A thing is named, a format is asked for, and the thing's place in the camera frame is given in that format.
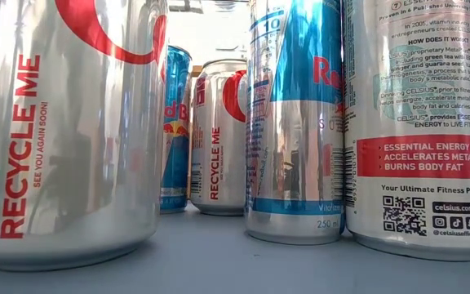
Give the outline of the white Celsius can black lid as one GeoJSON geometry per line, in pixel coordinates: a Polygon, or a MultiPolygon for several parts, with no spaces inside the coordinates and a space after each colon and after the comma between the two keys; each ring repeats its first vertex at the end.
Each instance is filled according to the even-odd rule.
{"type": "Polygon", "coordinates": [[[342,0],[346,226],[470,261],[470,0],[342,0]]]}

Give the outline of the silver Diet Coke can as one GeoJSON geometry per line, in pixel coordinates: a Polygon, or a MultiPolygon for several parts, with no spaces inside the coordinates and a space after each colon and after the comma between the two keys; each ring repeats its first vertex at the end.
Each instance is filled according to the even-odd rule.
{"type": "Polygon", "coordinates": [[[205,63],[193,90],[191,202],[203,214],[241,216],[245,206],[246,60],[205,63]]]}
{"type": "Polygon", "coordinates": [[[0,270],[93,265],[157,230],[168,0],[0,0],[0,270]]]}

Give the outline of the Red Bull Sugarfree can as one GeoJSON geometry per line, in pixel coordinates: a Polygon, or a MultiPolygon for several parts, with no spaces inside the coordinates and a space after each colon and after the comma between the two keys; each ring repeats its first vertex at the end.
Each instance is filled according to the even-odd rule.
{"type": "Polygon", "coordinates": [[[341,0],[250,0],[247,233],[285,244],[344,229],[341,0]]]}

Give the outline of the blue-grey table mat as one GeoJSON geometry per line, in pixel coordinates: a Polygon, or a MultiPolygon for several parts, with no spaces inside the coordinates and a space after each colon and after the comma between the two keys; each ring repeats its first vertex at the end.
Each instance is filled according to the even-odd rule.
{"type": "Polygon", "coordinates": [[[77,269],[0,271],[0,294],[470,294],[470,262],[425,261],[344,235],[288,246],[246,235],[240,217],[164,215],[126,256],[77,269]]]}

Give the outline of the blue silver Red Bull can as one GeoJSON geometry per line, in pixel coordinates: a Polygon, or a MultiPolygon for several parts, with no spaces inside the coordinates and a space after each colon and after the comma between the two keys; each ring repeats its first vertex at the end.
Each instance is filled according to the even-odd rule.
{"type": "Polygon", "coordinates": [[[162,214],[183,212],[187,206],[192,65],[192,57],[185,49],[168,47],[163,108],[162,214]]]}

